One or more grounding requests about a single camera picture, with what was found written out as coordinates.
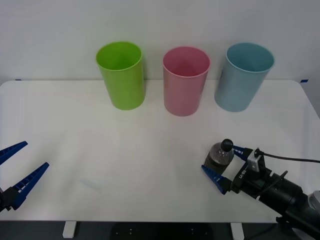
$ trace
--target cup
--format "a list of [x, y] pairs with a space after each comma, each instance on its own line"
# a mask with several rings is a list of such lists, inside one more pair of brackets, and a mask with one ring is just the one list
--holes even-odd
[[127, 41], [103, 46], [96, 54], [112, 104], [121, 110], [140, 106], [145, 99], [142, 52]]
[[245, 110], [261, 86], [275, 59], [270, 51], [254, 43], [238, 43], [226, 52], [215, 102], [224, 110]]
[[209, 68], [208, 55], [192, 46], [176, 47], [164, 55], [164, 106], [170, 113], [189, 116], [197, 111]]

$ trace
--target bottle cap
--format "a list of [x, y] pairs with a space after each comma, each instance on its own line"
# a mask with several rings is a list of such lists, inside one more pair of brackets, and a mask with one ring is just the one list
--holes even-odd
[[230, 139], [225, 139], [222, 141], [220, 145], [221, 149], [225, 152], [230, 152], [234, 147], [234, 143]]

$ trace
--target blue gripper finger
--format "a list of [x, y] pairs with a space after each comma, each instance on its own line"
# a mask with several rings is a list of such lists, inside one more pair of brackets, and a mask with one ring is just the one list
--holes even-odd
[[219, 173], [213, 171], [212, 169], [202, 165], [201, 168], [205, 174], [211, 179], [211, 181], [217, 186], [219, 191], [225, 195], [227, 191], [230, 191], [232, 181], [228, 178], [221, 176]]

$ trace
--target bottle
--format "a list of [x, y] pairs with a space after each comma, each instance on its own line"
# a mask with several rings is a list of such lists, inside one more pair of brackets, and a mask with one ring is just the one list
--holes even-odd
[[234, 158], [234, 143], [225, 139], [213, 145], [204, 161], [204, 165], [218, 174], [223, 174]]

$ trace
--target white table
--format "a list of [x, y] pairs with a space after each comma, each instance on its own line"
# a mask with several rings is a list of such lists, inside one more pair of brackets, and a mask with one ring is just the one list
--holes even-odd
[[[4, 83], [0, 147], [29, 144], [0, 167], [0, 186], [44, 162], [50, 167], [22, 206], [3, 211], [0, 220], [275, 222], [276, 212], [243, 192], [222, 195], [201, 164], [224, 138], [320, 159], [320, 120], [297, 82], [265, 80], [239, 113], [215, 103], [216, 83], [207, 80], [198, 111], [188, 117], [166, 111], [162, 80], [147, 81], [144, 103], [129, 111], [112, 106], [99, 80]], [[235, 176], [242, 164], [235, 157], [224, 175]], [[307, 193], [320, 183], [306, 176], [316, 163], [266, 158], [266, 166], [288, 170], [286, 178]]]

